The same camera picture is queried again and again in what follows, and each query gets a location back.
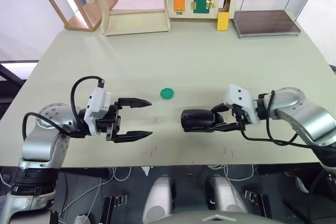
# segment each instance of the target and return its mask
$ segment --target black cable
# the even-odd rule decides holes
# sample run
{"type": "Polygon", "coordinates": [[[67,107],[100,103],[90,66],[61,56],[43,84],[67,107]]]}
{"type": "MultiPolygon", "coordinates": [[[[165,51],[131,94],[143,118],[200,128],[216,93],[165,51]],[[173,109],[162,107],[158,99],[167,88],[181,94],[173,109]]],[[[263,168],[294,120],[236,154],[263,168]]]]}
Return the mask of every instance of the black cable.
{"type": "MultiPolygon", "coordinates": [[[[262,142],[273,142],[271,139],[267,139],[267,138],[252,138],[252,137],[248,137],[248,136],[245,135],[243,127],[240,127],[240,132],[241,132],[242,136],[246,140],[250,140],[250,141],[262,141],[262,142]]],[[[288,144],[288,145],[292,145],[292,146],[296,146],[296,147],[301,147],[301,148],[306,148],[306,149],[323,150],[323,151],[330,150],[330,151],[334,151],[334,152],[336,151],[335,148],[333,148],[333,147],[327,147],[327,146],[322,147],[322,146],[314,146],[314,145],[304,145],[304,144],[297,144],[297,143],[292,143],[292,142],[283,141],[283,140],[277,140],[277,141],[279,143],[284,143],[284,144],[288,144]]]]}
{"type": "Polygon", "coordinates": [[[70,133],[69,132],[66,132],[64,129],[62,129],[60,126],[58,126],[56,123],[54,123],[52,120],[50,119],[47,119],[46,117],[38,114],[38,113],[35,113],[35,112],[28,112],[27,114],[25,114],[25,116],[23,117],[23,121],[22,121],[22,137],[23,137],[23,141],[26,139],[27,137],[27,133],[26,133],[26,127],[27,127],[27,120],[28,120],[28,117],[32,115],[32,116],[35,116],[37,118],[40,118],[41,120],[49,123],[50,125],[52,125],[53,127],[55,127],[60,133],[66,135],[66,136],[69,136],[70,133]]]}
{"type": "Polygon", "coordinates": [[[312,224],[311,220],[311,196],[313,192],[315,191],[315,188],[317,187],[318,183],[320,182],[321,178],[326,174],[327,172],[323,169],[320,174],[314,179],[313,184],[311,184],[311,187],[309,189],[308,193],[308,204],[307,204],[307,218],[308,218],[308,224],[312,224]]]}
{"type": "Polygon", "coordinates": [[[61,218],[63,218],[65,215],[65,212],[63,212],[63,209],[65,208],[65,204],[68,203],[68,178],[67,178],[66,173],[64,173],[64,180],[65,180],[65,197],[64,197],[62,211],[61,211],[62,212],[61,218]]]}
{"type": "Polygon", "coordinates": [[[267,106],[266,131],[267,131],[267,135],[268,135],[269,139],[271,139],[273,143],[275,143],[277,145],[280,145],[280,146],[286,146],[286,145],[289,145],[289,143],[293,142],[297,138],[298,134],[295,134],[287,143],[280,143],[278,140],[276,140],[272,137],[270,129],[269,129],[269,118],[270,118],[270,114],[271,114],[271,105],[273,103],[274,96],[275,96],[275,91],[272,90],[271,91],[271,97],[269,98],[269,102],[268,102],[268,106],[267,106]]]}
{"type": "Polygon", "coordinates": [[[98,80],[98,86],[102,86],[103,87],[103,79],[101,79],[100,77],[98,76],[85,76],[83,78],[80,78],[78,81],[75,82],[75,84],[72,86],[72,89],[71,89],[71,94],[70,94],[70,104],[71,104],[71,110],[72,110],[72,113],[74,114],[74,117],[76,119],[76,122],[77,122],[77,125],[78,125],[78,128],[80,130],[84,130],[85,129],[85,126],[84,124],[82,123],[81,119],[79,118],[79,115],[76,111],[76,106],[75,106],[75,91],[76,91],[76,88],[77,86],[82,82],[82,81],[85,81],[85,80],[89,80],[89,79],[96,79],[98,80]]]}
{"type": "Polygon", "coordinates": [[[292,146],[296,146],[300,148],[307,148],[307,149],[312,149],[312,150],[324,150],[324,151],[330,150],[330,151],[336,152],[336,149],[333,147],[327,147],[327,146],[322,147],[322,146],[315,146],[315,145],[304,145],[304,144],[293,143],[293,141],[297,138],[298,134],[295,134],[289,141],[282,141],[282,140],[274,139],[271,136],[270,128],[269,128],[270,109],[271,109],[271,104],[273,102],[274,96],[275,96],[275,91],[272,90],[271,97],[269,99],[268,106],[267,106],[267,116],[266,116],[266,131],[267,131],[269,138],[252,138],[252,137],[246,136],[244,132],[244,128],[245,128],[244,122],[242,121],[242,119],[238,119],[237,121],[239,124],[240,132],[245,139],[250,140],[250,141],[273,142],[279,146],[292,145],[292,146]]]}

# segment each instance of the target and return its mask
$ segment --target beige tabletop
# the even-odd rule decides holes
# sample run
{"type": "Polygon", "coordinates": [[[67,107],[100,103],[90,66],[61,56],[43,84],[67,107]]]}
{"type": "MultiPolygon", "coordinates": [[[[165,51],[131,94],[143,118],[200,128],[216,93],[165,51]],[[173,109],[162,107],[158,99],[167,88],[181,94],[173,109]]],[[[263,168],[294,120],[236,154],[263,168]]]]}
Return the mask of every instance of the beige tabletop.
{"type": "MultiPolygon", "coordinates": [[[[210,109],[224,102],[230,83],[260,93],[297,87],[336,116],[336,77],[305,32],[300,36],[238,39],[233,25],[171,22],[171,32],[104,37],[62,31],[0,121],[0,165],[16,166],[22,150],[22,118],[54,102],[70,103],[73,83],[87,75],[105,79],[118,97],[146,99],[152,106],[120,111],[121,132],[153,131],[134,143],[107,142],[105,135],[72,139],[63,167],[162,166],[193,164],[275,164],[317,162],[311,150],[250,142],[239,132],[184,133],[184,109],[210,109]],[[171,100],[160,91],[172,88],[171,100]]],[[[85,107],[95,81],[83,83],[76,105],[85,107]]],[[[224,118],[232,121],[229,113],[224,118]]],[[[35,119],[28,121],[29,132],[35,119]]],[[[293,130],[272,121],[274,137],[288,140],[293,130]]],[[[265,123],[247,126],[251,137],[266,137],[265,123]]]]}

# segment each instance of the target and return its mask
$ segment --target dark shelf board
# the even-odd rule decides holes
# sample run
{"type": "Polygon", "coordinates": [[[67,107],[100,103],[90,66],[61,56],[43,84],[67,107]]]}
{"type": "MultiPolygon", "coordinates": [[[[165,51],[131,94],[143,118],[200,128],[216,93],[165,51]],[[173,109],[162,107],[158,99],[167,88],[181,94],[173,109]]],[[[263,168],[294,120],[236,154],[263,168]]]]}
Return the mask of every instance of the dark shelf board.
{"type": "Polygon", "coordinates": [[[241,11],[232,20],[238,36],[299,35],[301,30],[283,10],[241,11]]]}

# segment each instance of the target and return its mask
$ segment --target green disc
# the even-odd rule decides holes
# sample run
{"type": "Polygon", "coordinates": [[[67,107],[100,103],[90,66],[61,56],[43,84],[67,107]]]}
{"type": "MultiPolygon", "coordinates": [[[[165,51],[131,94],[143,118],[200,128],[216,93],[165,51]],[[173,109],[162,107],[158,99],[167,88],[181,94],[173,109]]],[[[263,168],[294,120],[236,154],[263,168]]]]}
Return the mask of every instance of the green disc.
{"type": "Polygon", "coordinates": [[[173,96],[174,96],[174,91],[172,89],[170,89],[170,88],[164,88],[163,90],[161,90],[160,96],[164,100],[172,99],[173,96]]]}

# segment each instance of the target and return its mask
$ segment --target brass latch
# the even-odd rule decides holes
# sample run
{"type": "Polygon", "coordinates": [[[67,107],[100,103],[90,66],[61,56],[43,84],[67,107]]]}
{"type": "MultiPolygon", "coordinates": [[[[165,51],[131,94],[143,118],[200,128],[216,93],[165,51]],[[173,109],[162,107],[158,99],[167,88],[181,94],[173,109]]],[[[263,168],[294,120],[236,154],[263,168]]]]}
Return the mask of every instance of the brass latch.
{"type": "Polygon", "coordinates": [[[191,10],[196,10],[197,3],[196,2],[191,2],[190,3],[190,9],[191,10]]]}
{"type": "Polygon", "coordinates": [[[215,1],[214,0],[206,0],[206,8],[210,9],[210,8],[214,8],[215,5],[215,1]]]}
{"type": "Polygon", "coordinates": [[[183,14],[182,9],[181,9],[181,8],[180,8],[180,9],[177,9],[177,10],[176,10],[176,14],[177,14],[177,15],[182,15],[182,14],[183,14]]]}

